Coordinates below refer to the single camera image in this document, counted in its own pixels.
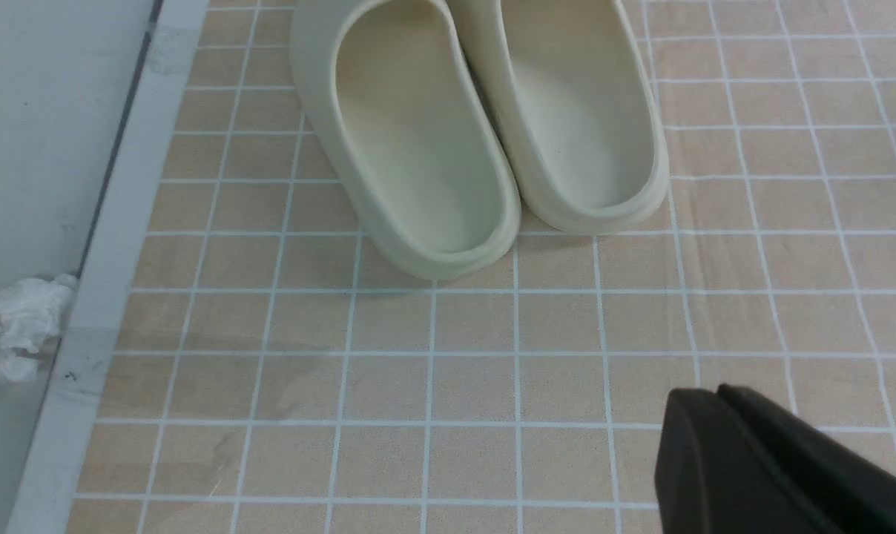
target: slipper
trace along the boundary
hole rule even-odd
[[[448,280],[510,249],[516,182],[444,0],[302,0],[289,50],[303,110],[391,263]]]
[[[665,138],[620,0],[447,0],[524,200],[566,232],[647,219]]]

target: black plastic object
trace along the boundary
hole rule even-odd
[[[669,393],[666,534],[896,534],[896,478],[750,389]]]

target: shoe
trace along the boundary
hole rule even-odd
[[[302,0],[289,50],[303,110],[391,263],[448,280],[507,253],[517,186],[444,0]]]
[[[447,2],[530,209],[576,234],[647,219],[668,153],[620,0]]]

